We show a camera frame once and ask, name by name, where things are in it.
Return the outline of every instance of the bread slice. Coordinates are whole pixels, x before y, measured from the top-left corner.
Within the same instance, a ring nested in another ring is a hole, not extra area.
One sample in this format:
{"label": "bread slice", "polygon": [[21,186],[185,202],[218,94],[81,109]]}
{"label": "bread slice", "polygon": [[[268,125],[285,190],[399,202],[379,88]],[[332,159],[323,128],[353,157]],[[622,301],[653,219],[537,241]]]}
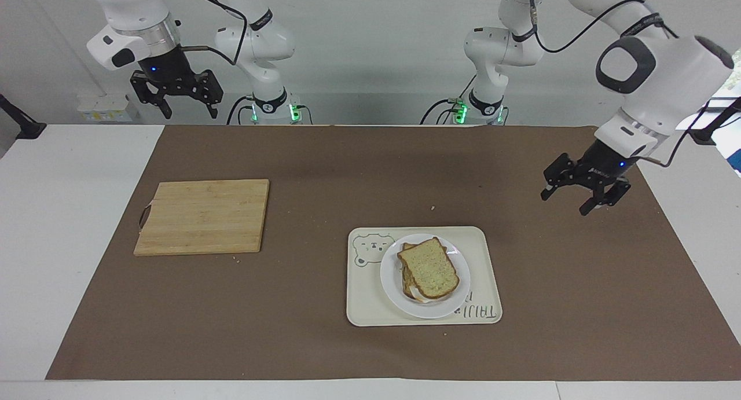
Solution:
{"label": "bread slice", "polygon": [[460,283],[456,268],[437,237],[400,252],[399,260],[409,270],[417,289],[426,298],[445,297]]}
{"label": "bread slice", "polygon": [[[406,249],[412,249],[416,247],[417,245],[418,244],[403,243],[402,250],[404,251]],[[414,278],[412,277],[411,271],[407,268],[407,266],[404,266],[403,264],[402,264],[402,292],[404,292],[404,295],[414,300],[415,302],[421,302],[421,303],[433,302],[432,299],[424,297],[419,292],[419,289],[416,286]]]}

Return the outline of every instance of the cutting board handle hole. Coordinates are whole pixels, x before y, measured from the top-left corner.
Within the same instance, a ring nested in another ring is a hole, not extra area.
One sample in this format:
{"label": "cutting board handle hole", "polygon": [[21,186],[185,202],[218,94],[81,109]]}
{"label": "cutting board handle hole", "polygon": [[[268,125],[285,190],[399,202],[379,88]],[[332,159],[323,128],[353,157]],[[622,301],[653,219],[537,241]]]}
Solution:
{"label": "cutting board handle hole", "polygon": [[144,210],[141,211],[141,216],[140,216],[140,232],[141,232],[141,229],[144,228],[144,226],[146,224],[146,220],[149,219],[149,214],[151,212],[152,212],[152,204],[151,203],[148,204],[148,205],[146,205],[146,207],[144,208]]}

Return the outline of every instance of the white plate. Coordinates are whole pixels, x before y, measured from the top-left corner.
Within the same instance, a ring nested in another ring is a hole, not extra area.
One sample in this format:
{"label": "white plate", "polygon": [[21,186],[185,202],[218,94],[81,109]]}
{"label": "white plate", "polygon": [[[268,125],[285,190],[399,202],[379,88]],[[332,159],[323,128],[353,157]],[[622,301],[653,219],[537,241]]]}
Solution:
{"label": "white plate", "polygon": [[386,250],[386,254],[384,254],[381,260],[381,285],[388,298],[401,310],[422,319],[437,319],[450,315],[450,313],[455,312],[457,308],[463,305],[468,292],[471,291],[471,271],[468,270],[468,263],[463,258],[463,254],[447,239],[437,237],[442,246],[447,248],[447,257],[450,258],[450,262],[456,268],[456,273],[460,278],[458,287],[442,300],[435,300],[428,303],[415,302],[415,300],[410,299],[404,294],[402,261],[399,260],[397,254],[402,250],[404,243],[420,244],[434,237],[436,236],[432,236],[431,234],[405,236],[399,239],[399,241],[394,242]]}

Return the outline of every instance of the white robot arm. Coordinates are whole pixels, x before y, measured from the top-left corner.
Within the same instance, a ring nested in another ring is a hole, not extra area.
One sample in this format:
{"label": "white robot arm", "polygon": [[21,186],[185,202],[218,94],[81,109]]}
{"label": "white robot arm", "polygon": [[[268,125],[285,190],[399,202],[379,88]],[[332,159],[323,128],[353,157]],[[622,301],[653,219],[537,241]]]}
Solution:
{"label": "white robot arm", "polygon": [[[252,85],[252,121],[254,123],[291,124],[299,114],[295,110],[298,97],[289,92],[280,73],[271,61],[294,55],[294,36],[273,18],[265,0],[226,0],[225,4],[241,10],[250,22],[248,36],[236,65]],[[215,37],[217,48],[233,56],[241,39],[241,28],[222,28]]]}
{"label": "white robot arm", "polygon": [[[165,118],[172,110],[165,95],[187,95],[207,105],[212,118],[223,91],[214,74],[206,70],[195,75],[180,44],[177,21],[162,0],[97,0],[108,25],[88,42],[90,54],[106,68],[115,70],[138,62],[131,84],[141,102],[156,105]],[[244,14],[249,25],[222,28],[215,36],[217,48],[234,57],[228,59],[249,77],[255,101],[254,121],[293,123],[300,118],[294,108],[298,101],[289,93],[277,68],[270,63],[291,57],[296,50],[293,35],[273,18],[265,0],[225,0],[225,5]],[[233,12],[234,17],[241,18]],[[188,51],[206,47],[189,47]]]}
{"label": "white robot arm", "polygon": [[[508,81],[501,65],[535,65],[542,58],[537,39],[541,1],[502,0],[500,20],[507,29],[477,28],[468,34],[465,51],[478,75],[466,98],[469,118],[491,123],[496,117]],[[543,200],[561,186],[591,189],[593,197],[580,208],[587,215],[621,199],[630,189],[625,171],[653,153],[682,120],[702,107],[731,75],[733,60],[701,36],[670,38],[660,15],[643,0],[568,1],[601,17],[620,35],[601,55],[596,76],[601,85],[624,95],[622,107],[598,129],[595,144],[582,159],[574,163],[563,154],[544,172],[548,186]]]}
{"label": "white robot arm", "polygon": [[177,21],[162,0],[96,0],[108,25],[87,43],[90,54],[115,70],[138,62],[131,85],[143,104],[153,104],[169,119],[166,95],[203,102],[212,118],[224,92],[211,70],[196,75],[180,45]]}

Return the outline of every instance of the wooden cutting board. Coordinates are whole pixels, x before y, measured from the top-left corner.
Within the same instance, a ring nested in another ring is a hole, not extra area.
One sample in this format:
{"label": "wooden cutting board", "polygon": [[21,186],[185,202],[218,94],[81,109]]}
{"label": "wooden cutting board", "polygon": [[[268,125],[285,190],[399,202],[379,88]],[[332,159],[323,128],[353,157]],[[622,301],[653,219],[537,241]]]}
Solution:
{"label": "wooden cutting board", "polygon": [[134,255],[259,252],[268,180],[159,183]]}

